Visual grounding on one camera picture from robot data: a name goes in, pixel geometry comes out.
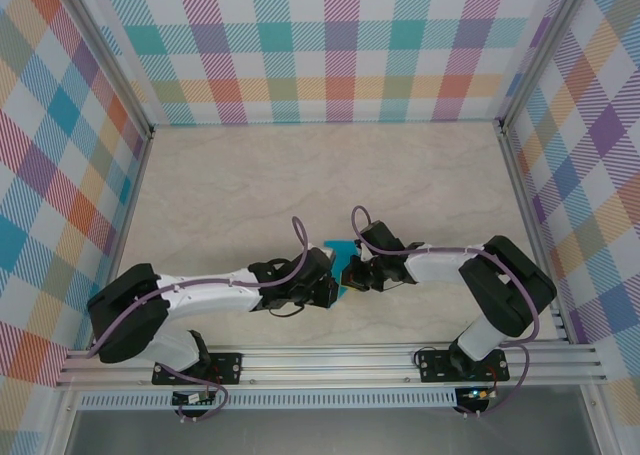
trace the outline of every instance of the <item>marble surface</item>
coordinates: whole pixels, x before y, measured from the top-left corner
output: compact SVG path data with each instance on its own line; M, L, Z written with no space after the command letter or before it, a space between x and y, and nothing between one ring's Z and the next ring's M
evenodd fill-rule
M293 258L292 215L322 245L353 239L356 204L405 244L464 246L503 234L530 253L489 123L161 128L120 270L150 262L160 273L204 275ZM288 319L212 313L175 323L212 345L436 342L479 313L465 286L433 283L348 291L330 310ZM540 338L555 337L545 312Z

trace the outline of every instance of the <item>gray floor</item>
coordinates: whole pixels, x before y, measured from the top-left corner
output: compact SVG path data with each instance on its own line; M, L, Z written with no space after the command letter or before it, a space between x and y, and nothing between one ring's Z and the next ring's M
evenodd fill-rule
M353 239L351 209L409 243L465 246L495 234L529 251L490 123L265 125L158 130L121 270L226 273L300 252L291 216L312 243ZM309 345L451 341L480 313L462 285L349 291L331 310L178 320L209 344ZM543 314L541 339L556 337Z
M172 412L83 412L67 455L589 455L579 389L526 388L502 411L226 410L202 424Z

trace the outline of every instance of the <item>teal object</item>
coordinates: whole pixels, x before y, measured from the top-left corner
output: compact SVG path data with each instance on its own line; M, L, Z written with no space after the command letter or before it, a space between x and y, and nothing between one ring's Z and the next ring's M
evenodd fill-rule
M349 265L351 255L359 255L356 244L353 243L353 240L327 240L324 242L324 246L331 248L336 254L336 259L333 262L333 268L331 269L331 275L333 275L333 278L340 283L342 270ZM338 299L340 299L346 291L347 287L340 285Z

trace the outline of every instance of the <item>mounting plate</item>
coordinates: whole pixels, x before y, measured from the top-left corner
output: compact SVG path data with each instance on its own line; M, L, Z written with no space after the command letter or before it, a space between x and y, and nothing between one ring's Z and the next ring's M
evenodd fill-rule
M196 376L196 378L220 383L221 385L238 385L238 383L240 383L240 374L242 373L241 353L209 352L209 357L211 357L211 370L209 370L206 377ZM189 369L183 373L191 375ZM151 383L153 385L194 385L191 382L174 377L158 364L153 367Z
M509 367L502 350L493 350L484 361L478 365L473 375L462 378L454 367L449 364L448 350L420 350L416 353L416 362L420 367L420 381L433 382L493 382L495 371L496 381L509 380Z

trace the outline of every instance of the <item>colorful checkered backdrop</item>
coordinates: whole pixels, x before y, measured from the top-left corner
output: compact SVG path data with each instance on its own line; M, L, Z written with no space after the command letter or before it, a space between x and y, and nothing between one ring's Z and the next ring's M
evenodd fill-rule
M640 0L583 3L515 131L561 296L638 453Z
M0 454L34 453L143 138L60 0L0 0Z
M108 1L116 20L85 0L150 116L177 125L492 119L540 9L537 0Z

